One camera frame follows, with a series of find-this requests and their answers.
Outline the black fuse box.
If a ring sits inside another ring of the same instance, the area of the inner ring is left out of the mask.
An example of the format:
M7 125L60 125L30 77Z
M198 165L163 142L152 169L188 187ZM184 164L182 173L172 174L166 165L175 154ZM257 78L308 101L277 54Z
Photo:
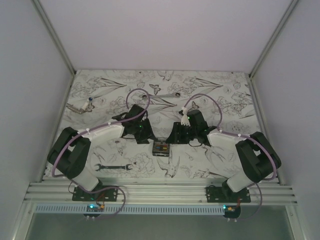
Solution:
M169 157L170 145L163 141L154 141L152 145L152 155L155 157Z

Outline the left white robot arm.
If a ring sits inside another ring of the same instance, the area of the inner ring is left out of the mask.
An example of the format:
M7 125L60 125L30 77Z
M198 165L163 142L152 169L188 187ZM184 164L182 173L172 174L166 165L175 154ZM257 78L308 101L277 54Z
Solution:
M86 167L92 148L124 134L133 135L142 128L141 121L146 113L145 108L134 104L124 117L115 116L102 125L83 130L66 127L47 155L47 161L52 164L51 175L57 178L55 171L59 170L61 176L75 183L89 200L98 200L102 191L109 188L103 188L101 181Z

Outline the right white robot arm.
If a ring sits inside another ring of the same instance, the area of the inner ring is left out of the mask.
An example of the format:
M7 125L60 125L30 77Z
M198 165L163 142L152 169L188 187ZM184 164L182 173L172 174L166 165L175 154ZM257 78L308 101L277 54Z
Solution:
M219 125L209 126L198 109L182 107L179 114L181 120L173 123L167 144L187 145L197 140L209 148L226 150L240 161L241 170L222 184L221 195L226 202L234 202L241 190L267 180L267 176L276 176L281 161L263 133L243 135L222 130Z

